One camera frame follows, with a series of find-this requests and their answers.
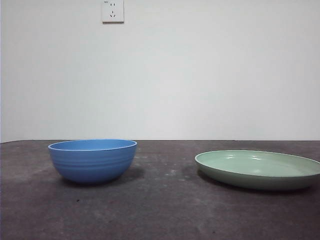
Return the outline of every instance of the bowl rim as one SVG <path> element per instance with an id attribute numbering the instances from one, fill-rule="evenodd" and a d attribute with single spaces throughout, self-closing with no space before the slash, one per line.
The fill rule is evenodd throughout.
<path id="1" fill-rule="evenodd" d="M 133 144 L 129 146 L 121 146 L 121 147 L 114 147 L 114 148 L 109 148 L 109 149 L 78 149 L 78 150 L 73 150 L 73 149 L 59 149 L 59 148 L 54 148 L 53 146 L 56 144 L 62 144 L 62 143 L 68 143 L 68 142 L 80 142 L 80 141 L 94 141 L 94 140 L 121 140 L 121 141 L 126 141 L 126 142 L 132 142 Z M 62 152 L 101 152 L 101 151 L 112 151 L 112 150 L 117 150 L 117 149 L 126 149 L 126 148 L 131 148 L 136 146 L 138 143 L 133 140 L 127 140 L 127 139 L 120 139 L 120 138 L 92 138 L 92 139 L 79 139 L 79 140 L 67 140 L 67 141 L 59 141 L 52 143 L 48 146 L 49 150 L 53 151 L 62 151 Z"/>
<path id="2" fill-rule="evenodd" d="M 305 175 L 293 175 L 293 176 L 274 176 L 274 175 L 258 175 L 258 174 L 249 174 L 249 173 L 243 173 L 243 172 L 238 172 L 238 171 L 229 171 L 229 170 L 225 170 L 225 169 L 221 169 L 221 168 L 217 168 L 217 167 L 212 167 L 212 166 L 208 166 L 207 164 L 204 164 L 202 162 L 200 162 L 198 160 L 198 157 L 200 155 L 204 155 L 204 154 L 208 154 L 208 153 L 212 153 L 212 152 L 258 152 L 258 153 L 268 153 L 268 154 L 275 154 L 275 155 L 286 155 L 286 156 L 290 156 L 290 157 L 296 157 L 296 158 L 301 158 L 301 159 L 305 159 L 311 162 L 314 162 L 316 164 L 320 165 L 319 161 L 313 160 L 311 158 L 307 158 L 304 156 L 298 156 L 298 155 L 293 155 L 293 154 L 287 154 L 287 153 L 281 153 L 281 152 L 274 152 L 274 151 L 259 151 L 259 150 L 246 150 L 246 149 L 227 149 L 227 150 L 213 150 L 213 151 L 205 151 L 205 152 L 201 152 L 199 154 L 197 154 L 194 157 L 194 160 L 197 164 L 205 166 L 207 168 L 210 169 L 214 169 L 214 170 L 218 170 L 218 171 L 222 171 L 225 173 L 231 173 L 231 174 L 239 174 L 239 175 L 246 175 L 246 176 L 252 176 L 252 177 L 263 177 L 263 178 L 281 178 L 281 179 L 285 179 L 285 178 L 305 178 L 305 177 L 312 177 L 312 176 L 317 176 L 320 175 L 320 172 L 316 173 L 316 174 L 305 174 Z"/>

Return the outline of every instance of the wall socket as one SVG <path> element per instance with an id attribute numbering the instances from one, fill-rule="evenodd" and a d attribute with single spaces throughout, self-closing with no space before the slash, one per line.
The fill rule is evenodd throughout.
<path id="1" fill-rule="evenodd" d="M 102 0 L 102 23 L 123 23 L 125 21 L 124 0 Z"/>

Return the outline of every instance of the plate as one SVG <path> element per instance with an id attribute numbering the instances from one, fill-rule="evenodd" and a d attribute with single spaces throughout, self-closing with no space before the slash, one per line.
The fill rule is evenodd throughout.
<path id="1" fill-rule="evenodd" d="M 320 180 L 320 162 L 295 155 L 220 150 L 195 156 L 198 168 L 217 181 L 258 190 L 295 190 Z"/>

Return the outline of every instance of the blue bowl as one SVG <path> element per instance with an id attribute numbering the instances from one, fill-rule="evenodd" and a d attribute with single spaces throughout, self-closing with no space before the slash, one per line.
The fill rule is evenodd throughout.
<path id="1" fill-rule="evenodd" d="M 48 146 L 55 169 L 82 184 L 107 182 L 131 165 L 137 143 L 123 139 L 62 141 Z"/>

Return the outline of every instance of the concrete surface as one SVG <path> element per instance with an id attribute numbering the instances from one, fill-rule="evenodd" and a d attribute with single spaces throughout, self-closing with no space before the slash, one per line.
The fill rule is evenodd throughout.
<path id="1" fill-rule="evenodd" d="M 248 190 L 197 171 L 194 156 L 247 149 L 320 161 L 320 141 L 144 140 L 131 167 L 95 186 L 63 180 L 47 145 L 1 144 L 2 240 L 319 240 L 320 183 Z"/>

